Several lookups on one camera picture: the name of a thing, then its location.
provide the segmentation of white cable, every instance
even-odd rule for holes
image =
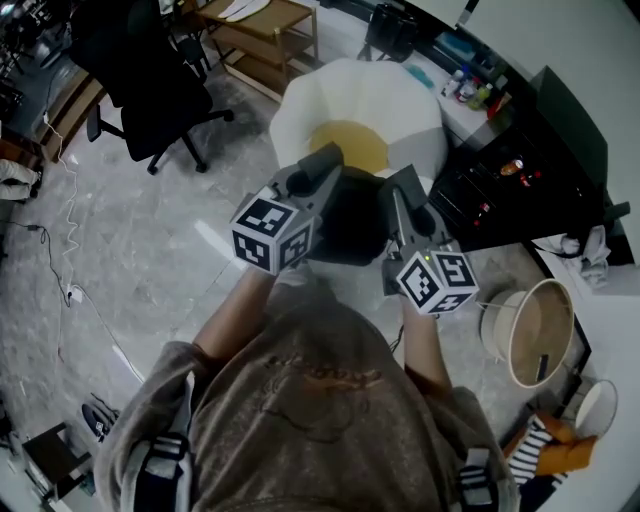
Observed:
[[[58,136],[58,138],[60,139],[60,146],[58,147],[58,160],[60,162],[62,162],[62,165],[64,166],[64,170],[67,173],[73,175],[73,195],[69,199],[67,199],[67,201],[65,203],[65,204],[70,205],[69,206],[69,211],[67,212],[67,224],[69,224],[69,226],[71,226],[71,229],[69,230],[69,233],[67,234],[67,242],[69,243],[69,245],[71,245],[71,247],[69,247],[69,249],[67,249],[66,251],[64,251],[62,253],[62,257],[63,257],[64,261],[67,263],[67,265],[71,269],[71,275],[69,276],[69,280],[67,281],[67,288],[68,288],[69,285],[71,284],[71,281],[73,280],[74,268],[73,268],[73,265],[71,264],[71,261],[69,261],[69,258],[68,258],[67,255],[69,253],[71,253],[72,251],[80,248],[80,244],[71,238],[71,235],[73,234],[73,232],[80,227],[80,226],[78,226],[78,224],[76,224],[75,222],[71,221],[71,214],[73,213],[73,208],[74,208],[74,206],[76,204],[75,199],[76,199],[76,196],[78,195],[78,173],[76,171],[72,171],[71,169],[69,169],[69,167],[67,166],[67,163],[62,158],[62,144],[63,144],[64,138],[62,137],[62,135],[60,135],[56,131],[56,129],[53,126],[51,126],[49,124],[48,113],[45,113],[43,120],[44,120],[44,123],[49,128],[51,128],[51,131],[53,131],[53,133],[55,133]]]
[[[72,265],[71,261],[68,258],[68,255],[72,251],[80,248],[80,244],[71,238],[71,235],[73,234],[73,232],[80,227],[77,223],[71,221],[71,214],[73,213],[73,208],[74,208],[74,206],[76,204],[75,199],[76,199],[76,196],[78,195],[78,173],[76,171],[72,171],[71,169],[69,169],[69,167],[67,166],[67,163],[62,158],[62,145],[63,145],[64,138],[62,137],[62,135],[60,135],[56,131],[56,129],[53,126],[51,126],[49,124],[49,114],[48,114],[48,112],[45,112],[44,117],[43,117],[43,121],[49,128],[51,128],[51,131],[53,133],[55,133],[56,136],[60,139],[60,146],[58,147],[58,160],[60,162],[62,162],[62,165],[64,166],[64,170],[68,174],[72,174],[73,175],[73,194],[71,195],[71,197],[69,199],[67,199],[67,201],[65,203],[65,204],[69,205],[69,211],[67,212],[67,224],[69,224],[71,226],[71,229],[69,230],[69,233],[67,234],[67,242],[69,243],[69,245],[71,245],[71,247],[69,247],[69,249],[67,249],[66,251],[64,251],[62,253],[62,257],[64,258],[64,260],[66,261],[67,265],[69,265],[69,268],[71,269],[71,274],[69,275],[69,280],[67,281],[67,289],[69,291],[73,291],[74,289],[78,289],[87,298],[87,300],[89,301],[89,303],[93,307],[94,311],[96,312],[96,315],[98,315],[98,318],[100,319],[100,322],[102,322],[103,327],[109,333],[109,336],[113,340],[114,346],[117,348],[118,355],[120,356],[120,358],[128,366],[128,368],[131,371],[131,373],[133,373],[133,375],[140,382],[144,382],[144,380],[145,380],[144,377],[135,368],[135,366],[133,366],[133,363],[131,363],[131,361],[129,360],[129,358],[125,354],[124,350],[122,350],[122,347],[120,346],[120,344],[116,340],[115,336],[111,332],[111,329],[109,329],[109,326],[107,325],[107,323],[102,318],[102,315],[100,314],[100,311],[98,311],[98,308],[93,303],[93,300],[91,300],[91,297],[89,297],[89,294],[81,286],[79,286],[77,284],[71,285],[71,281],[73,280],[74,268],[73,268],[73,265]],[[61,338],[62,338],[62,303],[60,303],[60,304],[61,304],[60,305],[60,321],[58,323],[58,343],[57,343],[57,346],[56,346],[56,365],[55,365],[56,368],[54,370],[54,375],[55,375],[55,373],[57,373],[58,359],[59,358],[62,359],[62,356],[60,355],[60,342],[61,342]]]
[[[89,301],[89,303],[91,304],[91,306],[93,306],[93,310],[96,312],[96,315],[98,315],[98,318],[100,319],[100,321],[102,322],[102,326],[105,328],[105,330],[109,333],[109,336],[111,336],[111,339],[113,340],[114,345],[117,347],[118,351],[119,351],[119,355],[123,358],[124,363],[127,365],[127,367],[129,368],[129,370],[131,370],[131,373],[133,373],[133,375],[135,375],[135,377],[140,381],[140,382],[144,382],[144,377],[142,376],[142,374],[136,369],[135,366],[133,366],[133,363],[131,362],[131,360],[127,357],[127,355],[125,354],[124,350],[122,350],[122,347],[120,346],[120,343],[118,343],[118,341],[116,340],[116,337],[113,335],[113,333],[111,332],[111,329],[109,329],[109,326],[107,325],[107,323],[104,321],[104,318],[102,318],[102,315],[100,314],[100,311],[98,311],[98,308],[96,307],[96,305],[93,303],[93,300],[91,300],[91,297],[89,297],[89,294],[84,290],[84,288],[82,288],[82,286],[74,284],[73,286],[71,286],[71,289],[78,289],[82,292],[82,294],[84,295],[84,297]]]

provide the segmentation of bottle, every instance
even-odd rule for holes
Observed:
[[[468,71],[469,71],[469,67],[464,65],[462,66],[461,69],[459,69],[453,75],[451,75],[449,77],[449,80],[447,80],[447,83],[444,84],[444,87],[442,88],[442,91],[440,91],[440,94],[442,94],[445,98],[450,98],[451,96],[453,96],[454,93],[460,87],[460,84],[462,83],[462,79],[464,78],[464,76],[467,74]]]
[[[493,89],[493,85],[491,84],[483,85],[482,87],[480,87],[476,95],[469,100],[467,106],[471,110],[480,110],[482,108],[482,105],[484,104],[484,100],[491,96],[491,89]]]
[[[456,93],[456,99],[460,103],[466,103],[471,98],[473,98],[478,90],[478,85],[480,85],[480,79],[474,78],[473,80],[467,80],[460,90]]]

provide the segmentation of gray sweatshirt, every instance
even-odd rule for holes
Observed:
[[[493,480],[508,480],[469,390],[422,396],[359,314],[335,300],[295,304],[226,364],[164,347],[98,456],[105,510],[119,510],[132,447],[168,428],[190,371],[194,511],[448,511],[473,447],[489,448]]]

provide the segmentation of round basket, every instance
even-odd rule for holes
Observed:
[[[565,408],[562,419],[573,426],[579,437],[602,437],[615,419],[618,391],[609,380],[580,378],[580,387]]]
[[[547,382],[562,365],[573,336],[573,305],[566,288],[545,279],[528,292],[496,295],[482,316],[480,337],[486,349],[507,362],[523,388]]]

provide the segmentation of marble floor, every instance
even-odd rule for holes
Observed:
[[[121,408],[139,386],[113,350],[114,339],[133,366],[148,373],[162,345],[190,341],[241,275],[230,263],[226,228],[244,195],[277,169],[268,136],[277,105],[219,67],[206,86],[215,108],[236,114],[234,123],[212,121],[192,130],[209,163],[206,174],[194,171],[181,142],[160,160],[155,177],[109,134],[90,144],[83,127],[70,143],[64,157],[78,175],[71,214],[78,228],[72,238],[80,244],[68,253],[73,273],[62,256],[73,247],[66,221],[71,172],[50,164],[40,196],[14,208],[14,221],[47,227],[53,266],[64,283],[71,280],[88,294],[70,309],[62,305],[39,236],[8,229],[9,257],[0,265],[0,393],[23,439],[64,420],[74,440],[95,451],[80,415],[82,402],[95,393]],[[120,124],[108,97],[101,107],[107,121]],[[482,298],[507,286],[527,288],[543,277],[518,245],[472,253],[470,259]],[[379,262],[365,268],[312,262],[312,267],[389,342],[396,338],[399,307],[382,295]],[[477,393],[500,437],[532,393],[517,387],[506,365],[482,347],[481,312],[469,302],[443,316],[439,331],[452,380]],[[402,359],[401,346],[396,356]],[[560,371],[550,387],[559,388],[565,377]]]

